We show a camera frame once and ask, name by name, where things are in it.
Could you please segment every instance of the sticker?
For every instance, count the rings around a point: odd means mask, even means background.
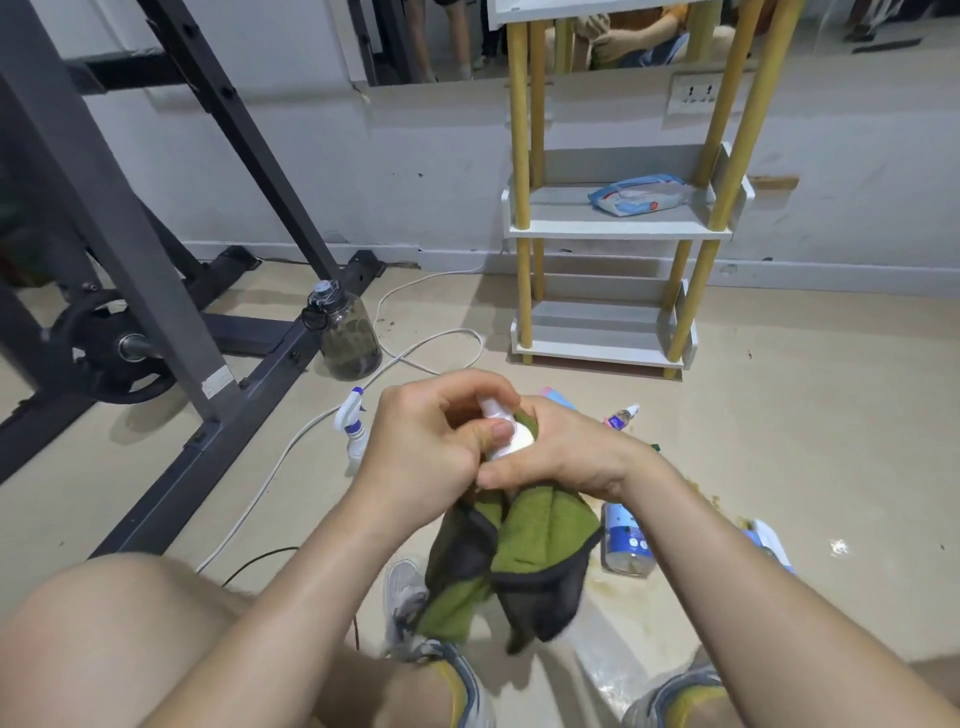
[[[224,366],[204,379],[204,383],[202,385],[204,388],[204,397],[206,397],[208,400],[212,400],[232,381],[236,381],[236,379],[233,378],[233,372],[230,371],[229,366],[224,364]]]

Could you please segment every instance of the thigh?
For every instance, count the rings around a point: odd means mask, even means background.
[[[0,630],[0,728],[139,724],[249,601],[144,554],[57,575]]]

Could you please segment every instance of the bottle cap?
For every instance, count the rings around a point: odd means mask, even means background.
[[[337,414],[333,416],[333,428],[350,435],[356,432],[360,425],[360,405],[363,399],[363,387],[353,387],[344,403],[340,405]]]

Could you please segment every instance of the wet wipes package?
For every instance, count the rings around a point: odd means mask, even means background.
[[[588,195],[597,209],[617,217],[686,205],[693,187],[673,175],[648,175],[614,182]]]

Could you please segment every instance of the yellow wooden leg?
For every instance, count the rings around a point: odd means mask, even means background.
[[[677,294],[680,293],[680,281],[684,277],[686,261],[690,258],[690,248],[692,247],[692,240],[681,240],[677,243],[677,252],[673,255],[673,265],[670,267],[670,278],[663,291],[662,308],[664,311],[669,311],[677,302]]]
[[[722,0],[704,0],[690,8],[690,38],[686,42],[686,62],[708,61],[713,45],[713,29],[720,24]]]
[[[707,281],[710,278],[710,271],[713,270],[713,261],[716,260],[718,250],[720,250],[719,240],[704,240],[700,246],[684,305],[677,314],[677,327],[674,329],[673,339],[670,340],[670,349],[666,353],[666,358],[670,361],[679,361],[681,354],[684,353],[686,337],[690,335],[693,318],[697,315],[697,308],[704,297],[704,291],[707,290]]]
[[[514,224],[521,230],[530,227],[530,157],[527,143],[527,24],[509,23],[507,43],[510,47],[510,131],[514,147]],[[533,324],[530,291],[530,240],[516,241],[516,278],[519,294],[520,346],[533,346]],[[524,354],[523,363],[533,357]]]
[[[707,140],[704,142],[704,148],[697,162],[697,170],[693,175],[692,183],[698,187],[707,186],[710,175],[713,174],[713,165],[716,164],[723,133],[727,129],[736,92],[740,88],[743,67],[746,65],[747,56],[750,55],[750,44],[754,40],[756,21],[760,17],[761,10],[763,10],[763,0],[746,0],[739,6],[736,33],[733,34],[733,43],[730,54],[727,56],[727,67],[724,69],[723,81],[717,93],[717,103],[710,118]]]
[[[546,117],[546,50],[548,22],[535,20],[530,24],[530,188],[543,187],[543,138]],[[543,238],[534,238],[534,300],[545,295],[543,280]]]
[[[553,72],[557,76],[569,73],[573,65],[573,18],[557,20],[557,34],[554,40]]]
[[[543,276],[543,238],[534,238],[534,301],[546,299],[546,280]]]
[[[533,335],[533,302],[530,296],[530,239],[520,237],[516,241],[516,280],[520,299],[519,310],[519,340],[520,346],[529,349],[534,344]],[[529,354],[524,354],[523,363]]]
[[[527,149],[527,24],[509,23],[510,132],[514,147],[514,224],[530,227],[530,157]]]
[[[733,209],[737,189],[743,181],[743,176],[747,174],[750,156],[754,152],[756,138],[760,136],[760,128],[763,126],[763,119],[770,106],[770,99],[773,98],[774,91],[777,89],[777,78],[780,76],[783,58],[786,56],[790,38],[793,36],[793,30],[797,26],[797,18],[800,17],[803,6],[804,0],[780,0],[774,11],[760,65],[754,76],[754,85],[750,89],[747,105],[744,107],[740,126],[733,140],[727,171],[724,179],[720,181],[720,188],[716,193],[717,199],[710,214],[708,227],[713,231],[721,231],[730,221],[730,212]]]

